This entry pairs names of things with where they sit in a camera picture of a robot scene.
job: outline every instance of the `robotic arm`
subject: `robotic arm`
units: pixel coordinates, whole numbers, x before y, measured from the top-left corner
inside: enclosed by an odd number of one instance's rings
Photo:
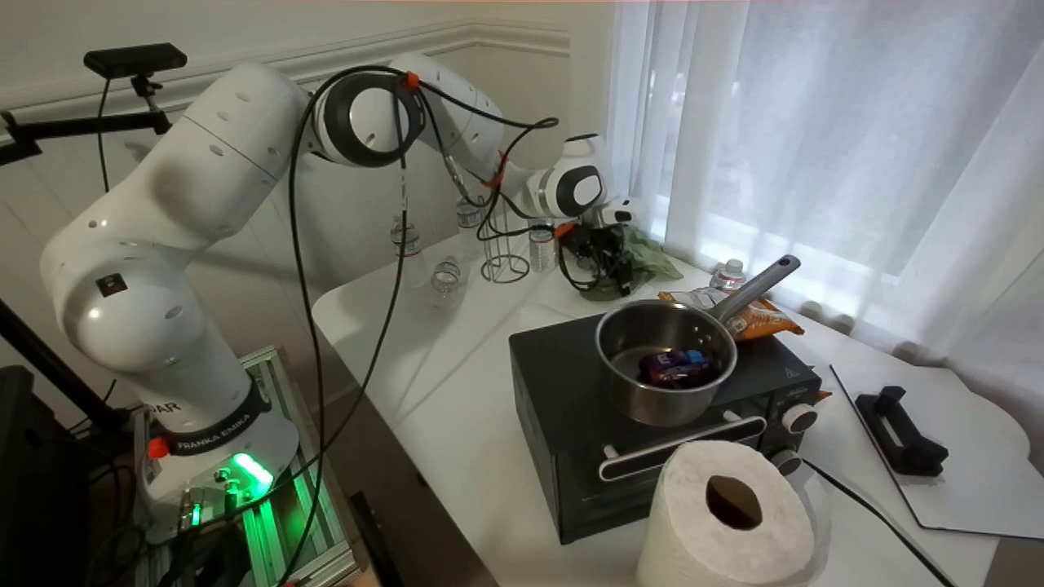
[[[503,127],[471,108],[498,114],[496,105],[425,54],[401,54],[393,68],[398,72],[329,85],[310,114],[310,142],[329,159],[383,166],[421,136],[488,175]],[[421,90],[421,79],[438,87],[433,97]],[[155,414],[148,495],[157,520],[173,520],[197,479],[242,467],[254,475],[254,491],[267,491],[294,459],[294,424],[259,397],[182,270],[267,200],[291,166],[304,114],[307,95],[263,64],[221,74],[127,179],[43,251],[40,274],[58,329],[90,362],[132,380]],[[571,139],[554,166],[509,190],[542,218],[590,209],[602,200],[590,139]]]

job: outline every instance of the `paper towel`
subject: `paper towel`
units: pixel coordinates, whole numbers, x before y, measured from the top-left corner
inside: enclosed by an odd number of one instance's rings
[[[806,507],[784,472],[745,445],[699,441],[678,447],[660,472],[640,585],[784,585],[813,555]]]

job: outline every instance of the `pot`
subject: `pot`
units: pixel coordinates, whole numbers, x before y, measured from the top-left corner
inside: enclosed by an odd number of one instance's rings
[[[712,309],[678,300],[634,300],[607,314],[594,329],[597,360],[610,403],[631,421],[648,427],[678,427],[707,411],[720,380],[736,370],[732,320],[801,267],[784,255],[740,291]],[[640,373],[665,353],[699,353],[699,378],[681,385],[654,385]]]

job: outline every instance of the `wall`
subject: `wall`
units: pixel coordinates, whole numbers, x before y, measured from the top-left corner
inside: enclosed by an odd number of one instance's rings
[[[406,50],[430,53],[480,83],[505,114],[560,114],[560,129],[525,139],[518,158],[528,166],[559,154],[559,136],[602,129],[602,72],[610,11],[586,8],[448,8],[448,3],[63,3],[6,0],[0,22],[0,108],[23,122],[96,114],[99,79],[77,64],[83,53],[127,42],[169,39],[188,54],[188,68],[157,74],[165,87],[161,105],[175,118],[188,97],[221,68],[259,59],[284,68],[304,85],[326,79],[346,62],[374,62]],[[117,87],[111,112],[137,108]],[[150,135],[109,136],[111,175],[124,175],[155,142]],[[304,164],[299,228],[314,293],[357,274],[388,264],[388,241],[398,213],[398,171],[343,171],[321,159]],[[455,232],[455,190],[433,149],[411,149],[406,172],[411,209],[425,241]],[[45,158],[0,166],[0,296],[74,370],[90,389],[109,389],[111,376],[77,360],[58,337],[37,277],[40,247],[77,209],[100,193],[96,139],[48,139]],[[294,287],[286,200],[277,190],[249,228],[188,267],[202,303],[239,353],[281,346],[291,376],[310,392],[310,346]],[[346,373],[326,354],[332,389],[346,389]],[[77,411],[52,402],[64,424]]]

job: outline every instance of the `white table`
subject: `white table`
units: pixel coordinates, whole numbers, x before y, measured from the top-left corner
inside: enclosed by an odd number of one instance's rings
[[[426,264],[457,251],[457,238],[425,251]],[[690,291],[707,277],[681,267],[686,280],[654,284]],[[341,353],[361,376],[374,329],[384,317],[396,267],[348,280],[317,300],[314,317]],[[430,293],[406,291],[370,402],[378,408],[398,445],[425,472],[474,552],[505,587],[511,585],[637,585],[637,558],[647,522],[621,526],[573,545],[559,545],[552,509],[542,495],[511,402],[509,337],[552,326],[612,303],[581,300],[559,270],[528,274],[521,284],[485,284],[476,270],[465,300],[430,303]],[[802,322],[806,337],[780,337],[810,364],[821,364],[824,389],[840,392],[824,364],[890,364],[843,334]],[[865,437],[844,397],[821,402],[820,424],[806,433],[802,454],[843,475],[853,490],[880,507],[955,585],[981,585],[994,539],[919,530],[900,501],[883,462]],[[821,479],[801,479],[813,507],[820,555],[802,585],[937,585],[919,561],[863,507]]]

